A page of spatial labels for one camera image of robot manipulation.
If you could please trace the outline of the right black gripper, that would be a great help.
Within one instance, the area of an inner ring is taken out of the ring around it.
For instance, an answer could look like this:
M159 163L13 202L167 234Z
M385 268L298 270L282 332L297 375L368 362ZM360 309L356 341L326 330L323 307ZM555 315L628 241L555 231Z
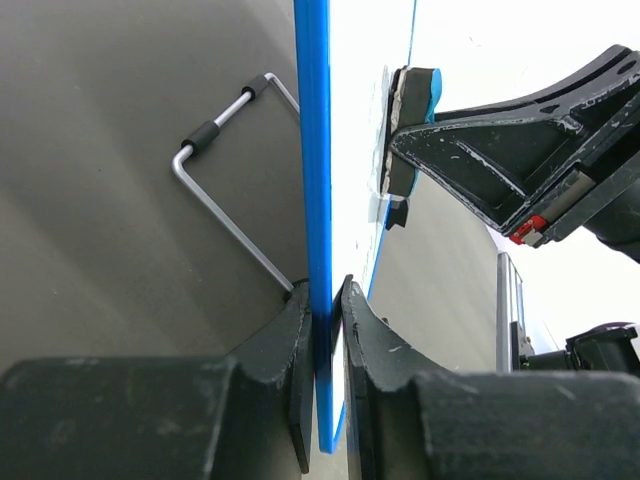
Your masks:
M639 54L614 45L525 97L435 116L391 149L489 226L538 248L584 226L639 257Z

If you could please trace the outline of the blue felt eraser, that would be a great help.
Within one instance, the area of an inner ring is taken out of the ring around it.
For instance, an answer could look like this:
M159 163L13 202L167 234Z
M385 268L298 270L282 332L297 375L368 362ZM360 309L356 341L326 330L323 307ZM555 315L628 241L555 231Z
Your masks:
M382 194L400 198L411 195L418 170L392 153L390 142L397 130L433 123L441 95L442 75L438 68L404 66L395 71L387 102Z

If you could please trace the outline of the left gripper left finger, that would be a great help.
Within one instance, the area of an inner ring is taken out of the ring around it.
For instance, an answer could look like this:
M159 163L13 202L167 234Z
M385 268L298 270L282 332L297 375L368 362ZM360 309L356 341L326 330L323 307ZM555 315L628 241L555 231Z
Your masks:
M5 479L299 479L310 468L309 285L223 356L24 360L1 377Z

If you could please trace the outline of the blue framed whiteboard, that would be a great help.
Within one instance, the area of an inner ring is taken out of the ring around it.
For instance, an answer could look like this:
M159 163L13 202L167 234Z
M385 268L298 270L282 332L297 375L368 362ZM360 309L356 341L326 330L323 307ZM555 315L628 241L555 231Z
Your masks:
M370 293L390 197L381 187L388 98L409 64L414 1L296 1L294 27L319 448L345 418L339 292Z

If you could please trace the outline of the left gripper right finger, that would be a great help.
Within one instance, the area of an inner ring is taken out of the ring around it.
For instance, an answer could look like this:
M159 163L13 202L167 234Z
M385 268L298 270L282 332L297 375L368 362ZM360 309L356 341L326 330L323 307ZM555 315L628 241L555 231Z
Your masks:
M347 276L353 479L635 479L639 381L625 373L454 373L414 349Z

